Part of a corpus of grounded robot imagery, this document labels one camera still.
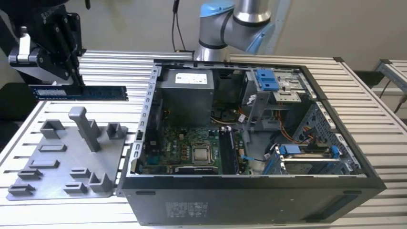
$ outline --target black cable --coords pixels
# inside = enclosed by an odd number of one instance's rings
[[[393,110],[393,113],[396,113],[400,109],[400,106],[401,106],[401,103],[399,103],[399,105],[396,106],[395,110]]]
[[[304,143],[304,141],[306,141],[309,139],[309,137],[306,137],[298,144],[302,144]]]
[[[182,43],[182,48],[185,51],[186,49],[185,49],[185,45],[184,45],[182,35],[180,34],[180,29],[178,29],[177,13],[176,13],[176,28],[177,28],[177,33],[178,33],[178,37],[180,37],[180,42]]]
[[[387,82],[387,84],[385,84],[385,86],[384,86],[384,88],[383,88],[383,91],[381,91],[381,93],[380,93],[380,96],[379,96],[379,98],[381,98],[381,96],[383,96],[383,93],[384,93],[384,91],[385,91],[385,88],[387,88],[387,86],[389,85],[389,82],[391,82],[391,80],[388,80],[388,82]]]
[[[176,52],[176,44],[173,42],[173,24],[174,24],[174,20],[176,20],[176,14],[172,14],[172,26],[170,26],[170,42],[172,42],[172,49],[173,52]]]

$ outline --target motherboard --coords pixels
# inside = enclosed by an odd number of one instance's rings
[[[244,144],[240,130],[232,132],[232,167],[236,173],[248,174]],[[161,149],[149,154],[142,169],[144,174],[204,174],[221,175],[230,161],[221,160],[221,151],[228,150],[220,145],[218,130],[168,127],[162,130]]]

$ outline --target metal frame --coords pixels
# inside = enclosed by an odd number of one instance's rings
[[[120,121],[124,126],[129,127],[126,143],[133,142],[136,119],[140,117],[153,59],[190,60],[190,53],[86,51],[81,57],[81,74],[85,84],[125,85],[129,101],[40,102],[0,154],[0,225],[14,225],[16,227],[18,227],[17,225],[33,225],[32,228],[41,229],[54,228],[53,224],[65,224],[58,225],[60,228],[142,228],[136,221],[125,198],[10,202],[5,200],[6,188],[4,187],[13,183],[14,171],[22,168],[26,162],[25,157],[30,155],[34,145],[40,141],[36,133],[41,127],[40,122],[46,118],[58,119],[65,116],[72,106],[84,105],[89,118],[94,119],[100,126],[102,123]],[[230,55],[230,60],[306,66],[346,130],[387,186],[387,190],[376,198],[368,200],[332,224],[274,225],[274,227],[404,228],[407,226],[405,126],[400,125],[395,117],[389,115],[388,108],[369,94],[369,89],[365,88],[363,82],[357,81],[352,71],[332,58],[234,54]],[[340,92],[340,89],[349,87],[357,92]],[[73,125],[69,120],[62,119],[62,123]],[[201,228],[218,228],[218,226],[201,226]],[[222,228],[253,229],[258,228],[258,225],[222,226]]]
[[[393,84],[407,93],[407,61],[380,60],[375,68]]]

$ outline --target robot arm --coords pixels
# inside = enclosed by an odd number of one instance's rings
[[[81,24],[68,13],[68,0],[0,0],[18,46],[9,53],[10,66],[52,85],[30,85],[38,100],[128,100],[124,86],[85,86],[78,72]]]
[[[68,0],[1,1],[18,47],[9,53],[10,66],[44,82],[82,85],[78,75],[80,17],[68,13]]]
[[[201,5],[198,49],[193,59],[228,61],[226,46],[257,54],[273,32],[268,0],[229,0]]]

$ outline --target orange wire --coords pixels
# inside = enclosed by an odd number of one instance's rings
[[[298,141],[293,140],[292,137],[289,137],[289,135],[288,135],[288,133],[286,133],[286,131],[285,131],[285,129],[284,129],[280,111],[277,111],[277,119],[278,119],[278,121],[280,121],[280,130],[281,130],[282,136],[286,138],[288,141],[290,141],[290,142],[293,142],[293,143],[296,143],[296,144],[300,144]]]

